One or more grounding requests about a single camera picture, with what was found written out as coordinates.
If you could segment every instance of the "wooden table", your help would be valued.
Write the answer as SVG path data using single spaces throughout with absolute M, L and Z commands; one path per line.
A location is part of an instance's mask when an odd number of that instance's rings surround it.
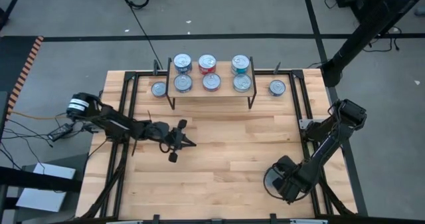
M 108 72 L 102 101 L 118 109 L 125 71 Z M 320 70 L 304 70 L 305 82 L 314 118 L 328 117 L 330 107 Z M 287 85 L 281 97 L 268 93 L 268 84 L 281 79 Z M 265 170 L 278 158 L 289 155 L 300 162 L 300 144 L 289 78 L 257 75 L 257 97 L 252 109 L 245 98 L 181 98 L 172 110 L 166 98 L 155 98 L 151 85 L 166 77 L 141 77 L 135 106 L 135 119 L 145 120 L 150 111 L 153 121 L 176 126 L 188 120 L 184 132 L 198 144 L 179 152 L 176 164 L 159 151 L 158 144 L 139 142 L 136 153 L 128 157 L 120 219 L 267 219 L 314 217 L 311 198 L 291 205 L 270 197 L 263 188 Z M 301 88 L 297 93 L 304 107 Z M 131 84 L 127 94 L 128 113 Z M 103 141 L 104 134 L 93 137 L 91 151 Z M 111 143 L 100 148 L 89 160 L 76 216 L 84 214 L 105 184 Z M 325 166 L 328 184 L 351 210 L 356 206 L 343 155 L 338 150 Z M 324 212 L 321 191 L 320 208 Z M 112 214 L 112 201 L 108 214 Z

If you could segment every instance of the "can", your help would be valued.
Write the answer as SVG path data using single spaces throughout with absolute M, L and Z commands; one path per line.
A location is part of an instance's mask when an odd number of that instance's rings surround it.
M 165 83 L 164 82 L 156 82 L 152 85 L 151 88 L 152 94 L 157 98 L 162 98 L 165 96 Z
M 192 78 L 187 74 L 179 74 L 174 79 L 174 86 L 179 92 L 189 92 L 192 89 Z
M 212 55 L 202 55 L 198 60 L 199 71 L 206 75 L 209 72 L 215 72 L 217 60 Z
M 233 88 L 238 92 L 250 90 L 251 78 L 246 74 L 238 74 L 233 78 Z
M 192 71 L 192 59 L 188 54 L 174 56 L 174 67 L 179 74 L 189 74 Z
M 268 92 L 275 97 L 281 96 L 286 90 L 285 84 L 280 80 L 273 80 L 271 81 Z
M 236 55 L 232 58 L 232 73 L 246 74 L 248 67 L 250 66 L 250 59 L 244 55 Z
M 220 76 L 215 73 L 208 73 L 202 79 L 202 84 L 206 91 L 217 91 L 221 84 Z

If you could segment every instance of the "wooden shelf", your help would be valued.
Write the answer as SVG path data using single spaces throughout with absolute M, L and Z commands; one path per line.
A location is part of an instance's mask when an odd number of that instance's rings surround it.
M 175 89 L 174 79 L 177 75 L 174 63 L 172 62 L 169 67 L 169 80 L 168 80 L 168 96 L 170 98 L 199 98 L 199 97 L 253 97 L 254 95 L 254 79 L 252 77 L 252 63 L 248 67 L 247 75 L 251 78 L 252 84 L 250 90 L 247 92 L 237 92 L 233 88 L 234 75 L 231 72 L 230 61 L 218 61 L 216 64 L 216 74 L 221 78 L 220 88 L 215 92 L 206 91 L 203 87 L 203 77 L 198 68 L 198 62 L 192 62 L 192 71 L 189 76 L 192 78 L 192 90 L 186 93 L 181 93 Z

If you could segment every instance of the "tuna can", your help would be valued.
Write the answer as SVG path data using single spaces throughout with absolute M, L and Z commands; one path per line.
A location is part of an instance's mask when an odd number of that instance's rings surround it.
M 165 83 L 156 82 L 151 88 L 152 94 L 157 98 L 165 97 Z
M 250 90 L 251 78 L 246 74 L 238 74 L 233 79 L 233 88 L 238 92 Z
M 202 79 L 202 84 L 206 91 L 214 92 L 220 88 L 220 76 L 215 73 L 208 73 Z
M 268 92 L 275 97 L 281 96 L 286 90 L 285 84 L 280 80 L 273 80 L 271 81 Z
M 174 86 L 179 92 L 189 92 L 192 89 L 192 78 L 187 74 L 179 74 L 174 79 Z
M 232 59 L 232 73 L 237 74 L 246 74 L 248 67 L 250 66 L 250 59 L 244 55 L 236 55 Z
M 209 72 L 215 72 L 217 60 L 212 55 L 203 55 L 199 58 L 199 71 L 206 75 Z
M 174 56 L 174 67 L 179 74 L 189 74 L 192 71 L 192 59 L 188 54 Z

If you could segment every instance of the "black metal frame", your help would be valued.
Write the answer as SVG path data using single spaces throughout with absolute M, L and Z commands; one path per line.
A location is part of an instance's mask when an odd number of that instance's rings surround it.
M 255 88 L 254 97 L 252 99 L 252 102 L 254 101 L 254 98 L 255 98 L 255 95 L 256 95 L 256 84 L 255 84 L 255 78 L 254 78 L 255 75 L 276 75 L 274 73 L 274 71 L 275 70 L 254 70 L 254 68 L 252 68 L 252 72 L 253 72 L 252 76 L 253 76 L 254 88 Z M 293 102 L 294 102 L 297 120 L 302 119 L 301 107 L 299 105 L 299 97 L 298 97 L 298 92 L 297 92 L 297 89 L 296 89 L 296 79 L 299 80 L 299 85 L 301 86 L 301 95 L 303 97 L 307 116 L 312 117 L 310 103 L 309 103 L 309 99 L 308 99 L 308 95 L 307 95 L 307 87 L 305 85 L 305 80 L 304 80 L 304 75 L 303 75 L 303 70 L 279 70 L 277 72 L 277 75 L 288 75 L 289 76 L 292 98 L 293 98 Z M 137 96 L 137 86 L 138 86 L 139 78 L 144 77 L 144 76 L 166 76 L 167 81 L 168 81 L 169 72 L 167 72 L 166 70 L 158 70 L 156 75 L 154 75 L 154 72 L 151 72 L 151 71 L 141 71 L 141 72 L 131 71 L 131 72 L 125 73 L 124 83 L 123 83 L 123 88 L 122 88 L 122 95 L 121 95 L 121 100 L 120 100 L 120 110 L 119 111 L 121 113 L 124 112 L 124 105 L 126 103 L 128 85 L 129 85 L 129 82 L 131 80 L 133 80 L 133 89 L 131 91 L 129 113 L 128 113 L 129 117 L 133 117 L 133 115 L 134 115 L 135 99 L 136 99 L 136 96 Z M 168 99 L 168 101 L 171 105 L 172 103 L 171 103 L 171 100 L 168 96 L 167 96 L 167 99 Z M 297 125 L 298 125 L 298 128 L 299 128 L 299 134 L 300 134 L 300 137 L 301 137 L 301 148 L 302 148 L 302 151 L 303 151 L 303 156 L 304 156 L 304 158 L 308 158 L 308 157 L 310 157 L 310 152 L 308 150 L 307 142 L 301 136 L 301 129 L 300 129 L 300 126 L 299 126 L 299 122 L 297 122 Z M 116 148 L 117 147 L 112 146 L 110 164 L 108 166 L 107 174 L 114 172 L 114 164 L 115 164 L 115 160 L 116 160 Z M 126 157 L 124 157 L 123 155 L 122 155 L 121 159 L 122 160 L 125 159 L 125 162 L 126 162 Z M 124 183 L 124 175 L 125 175 L 125 170 L 123 171 L 122 175 L 120 176 L 120 178 L 118 180 L 118 184 L 117 184 L 117 191 L 116 191 L 116 196 L 115 196 L 115 200 L 114 200 L 114 214 L 113 214 L 114 218 L 118 218 L 119 213 L 120 213 L 120 205 L 121 205 L 121 196 L 122 196 L 122 186 L 123 186 L 123 183 Z M 106 181 L 108 182 L 108 180 L 110 180 L 110 176 L 107 175 Z M 332 215 L 333 212 L 332 212 L 331 202 L 329 201 L 329 198 L 326 196 L 325 193 L 323 193 L 323 196 L 325 197 L 326 214 Z M 314 212 L 315 216 L 318 217 L 318 216 L 321 215 L 321 212 L 320 212 L 317 192 L 316 192 L 315 189 L 311 192 L 311 200 L 312 200 L 312 204 L 313 204 L 313 212 Z M 108 202 L 105 201 L 103 206 L 102 206 L 102 210 L 104 210 L 104 211 L 101 212 L 100 217 L 106 216 L 107 208 L 108 208 Z M 287 223 L 288 220 L 289 219 L 276 219 L 276 221 L 279 221 L 279 222 L 283 221 L 284 223 Z M 205 221 L 208 221 L 208 220 L 190 220 L 189 222 L 204 223 Z M 238 222 L 238 220 L 226 220 L 226 222 L 229 222 L 229 221 Z M 245 223 L 270 223 L 270 219 L 244 219 L 243 222 L 245 222 Z
M 252 105 L 254 104 L 254 100 L 255 100 L 255 96 L 257 95 L 257 85 L 255 83 L 255 69 L 254 69 L 254 60 L 252 59 L 252 56 L 250 56 L 250 62 L 251 62 L 251 71 L 252 71 L 252 83 L 254 85 L 254 95 L 252 96 L 252 100 L 251 97 L 248 97 L 248 109 L 252 108 Z M 175 109 L 175 98 L 173 98 L 173 101 L 171 102 L 171 98 L 170 96 L 168 96 L 168 85 L 169 85 L 169 80 L 170 80 L 170 66 L 171 66 L 171 58 L 168 58 L 168 65 L 167 65 L 167 81 L 165 83 L 166 87 L 165 87 L 165 95 L 168 99 L 168 103 L 171 106 L 171 109 L 174 110 Z

